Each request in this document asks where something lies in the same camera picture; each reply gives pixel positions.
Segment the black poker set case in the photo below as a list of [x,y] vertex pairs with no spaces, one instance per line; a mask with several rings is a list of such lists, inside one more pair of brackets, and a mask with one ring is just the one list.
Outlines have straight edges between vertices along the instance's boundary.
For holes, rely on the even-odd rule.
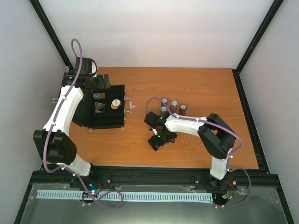
[[[68,132],[71,122],[91,129],[124,127],[125,114],[134,108],[131,102],[129,109],[125,108],[125,101],[131,101],[126,96],[125,86],[110,85],[109,89],[82,90],[74,86],[78,78],[76,73],[75,69],[65,71],[57,105],[44,128],[53,126],[54,132]],[[105,98],[93,99],[93,93],[100,92],[105,93]],[[121,105],[114,110],[111,103],[115,99],[119,99]]]

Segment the brown chip stack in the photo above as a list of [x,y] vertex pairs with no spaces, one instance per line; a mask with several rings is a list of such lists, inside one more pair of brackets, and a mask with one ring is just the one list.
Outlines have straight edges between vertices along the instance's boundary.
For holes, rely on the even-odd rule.
[[187,110],[187,106],[185,104],[182,104],[179,108],[179,115],[185,116]]

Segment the grey chip stack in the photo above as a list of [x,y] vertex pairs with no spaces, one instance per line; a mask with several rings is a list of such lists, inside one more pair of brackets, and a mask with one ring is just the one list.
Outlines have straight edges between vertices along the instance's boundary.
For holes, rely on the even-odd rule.
[[176,100],[171,101],[170,111],[172,113],[174,113],[176,111],[177,107],[178,107],[178,101],[176,101]]

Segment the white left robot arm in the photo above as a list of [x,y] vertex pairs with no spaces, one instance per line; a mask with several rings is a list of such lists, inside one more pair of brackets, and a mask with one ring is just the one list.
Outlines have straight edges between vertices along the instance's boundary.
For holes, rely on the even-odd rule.
[[97,64],[91,58],[76,58],[75,68],[64,72],[59,97],[54,111],[42,130],[33,133],[37,151],[48,173],[59,169],[81,176],[87,188],[96,185],[97,176],[91,172],[92,165],[82,159],[74,142],[69,137],[70,126],[79,103],[88,91],[104,87],[98,77]]

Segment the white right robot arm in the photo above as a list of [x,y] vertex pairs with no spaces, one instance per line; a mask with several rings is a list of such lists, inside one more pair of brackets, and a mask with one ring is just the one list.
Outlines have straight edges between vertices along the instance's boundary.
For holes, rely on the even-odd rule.
[[177,132],[199,137],[212,157],[207,182],[215,189],[222,186],[223,179],[228,172],[229,156],[235,144],[236,134],[217,114],[212,113],[208,117],[194,118],[176,113],[166,112],[164,115],[157,115],[149,112],[144,122],[154,132],[148,140],[154,151],[169,142],[174,143]]

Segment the white dealer button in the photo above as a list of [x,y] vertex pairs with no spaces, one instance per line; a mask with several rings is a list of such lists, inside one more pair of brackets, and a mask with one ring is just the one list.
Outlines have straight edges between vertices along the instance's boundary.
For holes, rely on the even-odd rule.
[[119,99],[115,99],[115,100],[112,101],[112,104],[116,105],[116,106],[120,106],[121,105],[121,101]]

